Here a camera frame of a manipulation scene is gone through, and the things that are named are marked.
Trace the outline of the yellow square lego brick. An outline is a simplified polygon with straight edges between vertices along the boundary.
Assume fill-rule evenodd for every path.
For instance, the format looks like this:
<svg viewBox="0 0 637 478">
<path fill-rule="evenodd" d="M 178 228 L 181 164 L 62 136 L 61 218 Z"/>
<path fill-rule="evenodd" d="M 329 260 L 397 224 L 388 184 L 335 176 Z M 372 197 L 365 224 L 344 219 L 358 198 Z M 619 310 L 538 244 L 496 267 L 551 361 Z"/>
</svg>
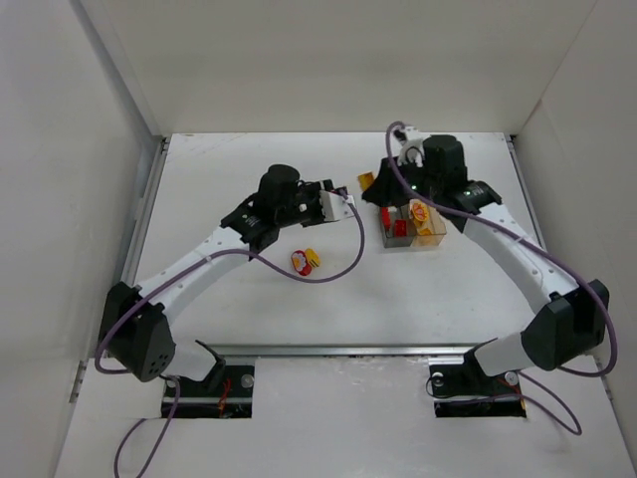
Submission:
<svg viewBox="0 0 637 478">
<path fill-rule="evenodd" d="M 366 191 L 373 183 L 375 177 L 372 172 L 366 172 L 357 176 L 357 182 L 362 191 Z"/>
</svg>

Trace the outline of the red L-shaped lego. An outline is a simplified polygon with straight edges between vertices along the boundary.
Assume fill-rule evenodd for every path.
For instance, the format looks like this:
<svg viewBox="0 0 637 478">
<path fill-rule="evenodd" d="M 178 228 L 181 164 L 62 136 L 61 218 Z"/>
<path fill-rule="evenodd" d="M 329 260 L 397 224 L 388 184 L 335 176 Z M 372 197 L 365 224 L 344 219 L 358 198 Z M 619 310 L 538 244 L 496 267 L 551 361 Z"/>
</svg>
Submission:
<svg viewBox="0 0 637 478">
<path fill-rule="evenodd" d="M 388 207 L 380 208 L 380 222 L 385 231 L 389 231 L 392 225 L 391 213 Z"/>
</svg>

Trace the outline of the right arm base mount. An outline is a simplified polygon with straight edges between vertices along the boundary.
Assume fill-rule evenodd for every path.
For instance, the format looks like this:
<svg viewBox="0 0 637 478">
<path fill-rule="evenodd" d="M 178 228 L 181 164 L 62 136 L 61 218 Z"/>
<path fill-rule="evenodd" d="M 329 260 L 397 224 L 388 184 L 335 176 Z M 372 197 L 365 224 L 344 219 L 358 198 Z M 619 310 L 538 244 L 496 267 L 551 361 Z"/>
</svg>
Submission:
<svg viewBox="0 0 637 478">
<path fill-rule="evenodd" d="M 426 391 L 437 418 L 527 417 L 515 371 L 486 376 L 463 363 L 431 363 Z"/>
</svg>

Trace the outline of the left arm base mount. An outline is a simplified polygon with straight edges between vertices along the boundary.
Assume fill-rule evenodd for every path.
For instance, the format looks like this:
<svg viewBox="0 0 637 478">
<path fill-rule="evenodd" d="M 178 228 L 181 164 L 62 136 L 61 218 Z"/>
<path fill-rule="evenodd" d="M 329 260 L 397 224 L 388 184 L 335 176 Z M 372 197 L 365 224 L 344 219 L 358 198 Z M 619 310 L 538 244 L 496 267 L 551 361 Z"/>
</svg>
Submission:
<svg viewBox="0 0 637 478">
<path fill-rule="evenodd" d="M 209 388 L 202 382 L 181 377 L 180 395 L 172 383 L 164 387 L 160 413 L 167 418 L 177 403 L 174 418 L 183 419 L 248 419 L 253 414 L 253 392 L 256 361 L 249 358 L 228 358 L 221 377 Z"/>
</svg>

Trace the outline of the small red lego brick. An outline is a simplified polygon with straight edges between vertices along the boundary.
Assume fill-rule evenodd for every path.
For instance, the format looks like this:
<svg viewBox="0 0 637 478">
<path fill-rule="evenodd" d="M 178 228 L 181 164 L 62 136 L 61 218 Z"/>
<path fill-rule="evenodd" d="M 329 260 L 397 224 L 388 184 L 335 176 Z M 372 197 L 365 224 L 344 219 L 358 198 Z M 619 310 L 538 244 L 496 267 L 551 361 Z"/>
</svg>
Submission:
<svg viewBox="0 0 637 478">
<path fill-rule="evenodd" d="M 396 219 L 393 222 L 393 237 L 407 237 L 408 236 L 408 228 L 407 221 L 404 219 Z"/>
</svg>

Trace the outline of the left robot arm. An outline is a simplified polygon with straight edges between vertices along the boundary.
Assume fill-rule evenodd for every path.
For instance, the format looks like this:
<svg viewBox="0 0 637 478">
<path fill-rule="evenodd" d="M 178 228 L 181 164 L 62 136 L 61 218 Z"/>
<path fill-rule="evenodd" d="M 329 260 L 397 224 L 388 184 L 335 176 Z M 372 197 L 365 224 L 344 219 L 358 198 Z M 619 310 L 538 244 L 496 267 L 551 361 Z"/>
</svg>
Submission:
<svg viewBox="0 0 637 478">
<path fill-rule="evenodd" d="M 178 316 L 216 281 L 274 244 L 282 229 L 324 224 L 334 191 L 331 180 L 304 181 L 275 164 L 252 193 L 192 251 L 155 276 L 130 286 L 119 282 L 106 295 L 96 356 L 110 355 L 118 373 L 148 382 L 160 376 L 215 380 L 219 356 L 202 343 L 179 344 L 171 332 Z"/>
</svg>

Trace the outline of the yellow peacock lego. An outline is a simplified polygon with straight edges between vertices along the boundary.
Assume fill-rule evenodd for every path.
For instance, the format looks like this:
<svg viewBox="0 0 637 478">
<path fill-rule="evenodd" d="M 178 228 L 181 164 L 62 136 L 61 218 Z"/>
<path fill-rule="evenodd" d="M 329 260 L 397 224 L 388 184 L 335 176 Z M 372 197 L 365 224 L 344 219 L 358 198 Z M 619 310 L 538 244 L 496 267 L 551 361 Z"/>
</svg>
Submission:
<svg viewBox="0 0 637 478">
<path fill-rule="evenodd" d="M 409 216 L 417 228 L 423 227 L 430 219 L 429 207 L 418 199 L 409 202 Z"/>
</svg>

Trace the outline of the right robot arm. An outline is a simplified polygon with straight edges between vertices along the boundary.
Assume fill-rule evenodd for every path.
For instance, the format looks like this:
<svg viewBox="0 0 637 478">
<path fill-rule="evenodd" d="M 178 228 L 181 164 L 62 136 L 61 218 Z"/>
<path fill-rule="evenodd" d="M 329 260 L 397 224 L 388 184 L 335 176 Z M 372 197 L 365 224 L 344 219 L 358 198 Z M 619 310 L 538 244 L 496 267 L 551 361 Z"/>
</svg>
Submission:
<svg viewBox="0 0 637 478">
<path fill-rule="evenodd" d="M 478 345 L 465 354 L 464 368 L 495 376 L 539 367 L 564 369 L 567 362 L 614 337 L 609 294 L 599 281 L 585 281 L 526 235 L 502 196 L 472 180 L 464 147 L 450 134 L 411 138 L 400 123 L 389 127 L 387 151 L 364 201 L 399 207 L 419 200 L 436 209 L 482 248 L 527 299 L 533 318 L 521 331 Z"/>
</svg>

